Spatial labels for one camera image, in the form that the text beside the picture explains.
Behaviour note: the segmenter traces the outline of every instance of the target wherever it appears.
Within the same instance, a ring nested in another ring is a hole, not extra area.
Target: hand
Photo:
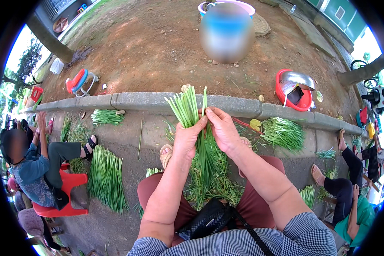
[[[357,184],[353,186],[353,200],[358,199],[358,193],[360,192],[360,188],[358,187]]]
[[[38,119],[37,119],[37,124],[38,124],[38,128],[41,130],[41,131],[45,131],[45,116],[46,116],[46,113],[41,111],[40,113],[38,113]]]
[[[206,115],[212,123],[212,134],[220,150],[229,155],[237,145],[243,145],[230,115],[214,106],[206,108]]]
[[[194,126],[186,129],[180,122],[178,123],[174,141],[174,156],[186,157],[188,161],[195,157],[195,142],[199,132],[205,128],[207,122],[208,118],[204,116]]]

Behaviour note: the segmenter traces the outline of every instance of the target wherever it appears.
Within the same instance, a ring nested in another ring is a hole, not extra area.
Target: bicycle wheel
[[[377,80],[370,78],[364,81],[364,87],[367,89],[373,89],[377,86]]]
[[[353,61],[351,63],[350,68],[351,68],[351,70],[354,70],[354,69],[364,67],[365,65],[367,65],[367,63],[365,61],[361,61],[359,59],[356,59],[355,61]]]

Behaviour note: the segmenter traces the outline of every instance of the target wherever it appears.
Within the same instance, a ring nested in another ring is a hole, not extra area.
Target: red plastic stool
[[[31,90],[31,96],[30,96],[30,98],[31,98],[34,102],[37,102],[38,99],[40,98],[41,94],[42,94],[42,91],[43,91],[43,88],[33,86],[33,89]]]
[[[61,190],[66,192],[68,197],[70,198],[70,202],[62,208],[61,211],[57,210],[54,207],[43,207],[33,202],[33,208],[36,211],[37,215],[47,218],[54,217],[64,217],[64,216],[76,216],[81,214],[88,214],[87,209],[74,209],[71,206],[71,189],[73,187],[85,184],[88,182],[88,176],[85,173],[74,174],[74,173],[66,173],[64,170],[68,168],[68,163],[63,163],[60,168],[60,175],[63,181],[63,186]]]

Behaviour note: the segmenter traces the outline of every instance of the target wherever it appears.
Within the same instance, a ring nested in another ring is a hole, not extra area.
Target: red plastic basin
[[[285,103],[285,94],[282,91],[282,86],[280,85],[280,75],[283,72],[292,71],[291,69],[281,69],[276,74],[276,95],[279,98],[282,104]],[[293,104],[289,99],[287,99],[286,106],[292,107],[298,111],[307,111],[312,105],[312,92],[309,90],[303,90],[304,95],[301,97],[297,105]]]

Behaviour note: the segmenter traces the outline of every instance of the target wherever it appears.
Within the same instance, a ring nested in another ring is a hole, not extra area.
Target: curb
[[[97,95],[81,98],[70,98],[37,106],[35,112],[39,111],[81,111],[94,109],[117,109],[148,111],[151,114],[174,115],[171,107],[164,97],[168,99],[175,93],[154,93],[154,92],[134,92],[134,93],[114,93],[109,95]],[[196,95],[198,106],[202,104],[203,95]],[[349,124],[343,120],[338,120],[328,115],[318,112],[300,112],[291,107],[261,103],[259,100],[249,100],[221,95],[208,95],[208,102],[211,106],[216,106],[231,116],[240,118],[256,118],[265,120],[273,116],[293,120],[296,123],[311,128],[338,131],[344,128],[346,133],[366,136],[367,132],[362,128]],[[20,110],[21,113],[32,113],[32,108]]]

